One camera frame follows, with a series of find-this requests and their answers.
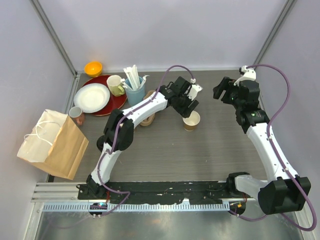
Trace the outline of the brown paper cup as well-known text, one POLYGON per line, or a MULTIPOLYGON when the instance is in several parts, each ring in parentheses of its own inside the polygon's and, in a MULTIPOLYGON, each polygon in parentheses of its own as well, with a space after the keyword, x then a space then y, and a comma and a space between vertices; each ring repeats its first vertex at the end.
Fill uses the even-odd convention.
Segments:
POLYGON ((190 116, 183 118, 183 127, 186 131, 193 131, 197 128, 197 125, 200 123, 201 116, 197 111, 192 111, 190 116))

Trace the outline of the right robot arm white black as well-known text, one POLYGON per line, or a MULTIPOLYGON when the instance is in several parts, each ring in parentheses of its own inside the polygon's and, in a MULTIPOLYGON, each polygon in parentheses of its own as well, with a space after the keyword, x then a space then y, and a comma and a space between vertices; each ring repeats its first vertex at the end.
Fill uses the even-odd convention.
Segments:
POLYGON ((246 194, 259 203, 266 215, 301 211, 305 194, 311 189, 307 177, 300 177, 282 150, 274 150, 277 140, 269 126, 269 118, 259 107, 259 84, 252 80, 235 80, 225 76, 213 88, 213 98, 235 108, 236 121, 253 143, 264 166, 267 181, 256 179, 247 172, 235 172, 226 179, 226 193, 233 198, 246 194))

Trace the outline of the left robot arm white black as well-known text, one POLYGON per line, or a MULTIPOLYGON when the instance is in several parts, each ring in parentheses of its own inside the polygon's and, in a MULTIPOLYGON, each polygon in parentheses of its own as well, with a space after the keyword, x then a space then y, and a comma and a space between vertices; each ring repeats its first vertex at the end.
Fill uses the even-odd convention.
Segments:
POLYGON ((95 169, 86 179, 87 194, 100 200, 107 192, 105 184, 120 156, 134 140, 135 128, 151 115, 172 107, 183 118, 190 117, 199 102, 196 97, 203 88, 195 80, 178 77, 175 82, 161 85, 149 97, 124 109, 114 109, 105 125, 103 135, 96 142, 101 151, 95 169))

